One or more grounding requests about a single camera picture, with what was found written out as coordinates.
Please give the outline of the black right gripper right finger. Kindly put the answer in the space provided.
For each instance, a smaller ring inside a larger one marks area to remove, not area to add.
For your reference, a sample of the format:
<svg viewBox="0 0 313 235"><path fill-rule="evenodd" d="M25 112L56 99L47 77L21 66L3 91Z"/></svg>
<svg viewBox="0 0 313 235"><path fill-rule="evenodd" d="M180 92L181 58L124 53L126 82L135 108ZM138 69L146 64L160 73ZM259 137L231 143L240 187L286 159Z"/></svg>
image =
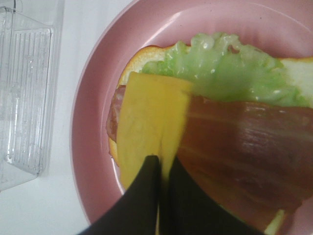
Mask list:
<svg viewBox="0 0 313 235"><path fill-rule="evenodd" d="M162 235L260 235L212 200L175 158L160 199Z"/></svg>

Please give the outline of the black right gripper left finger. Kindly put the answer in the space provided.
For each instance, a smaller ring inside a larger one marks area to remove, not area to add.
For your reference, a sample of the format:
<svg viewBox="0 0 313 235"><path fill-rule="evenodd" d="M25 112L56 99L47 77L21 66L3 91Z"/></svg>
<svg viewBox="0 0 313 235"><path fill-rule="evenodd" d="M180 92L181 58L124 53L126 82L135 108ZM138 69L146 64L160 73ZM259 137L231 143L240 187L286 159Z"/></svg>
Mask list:
<svg viewBox="0 0 313 235"><path fill-rule="evenodd" d="M80 232L82 235L154 235L161 168L156 155L145 157L136 178L103 216Z"/></svg>

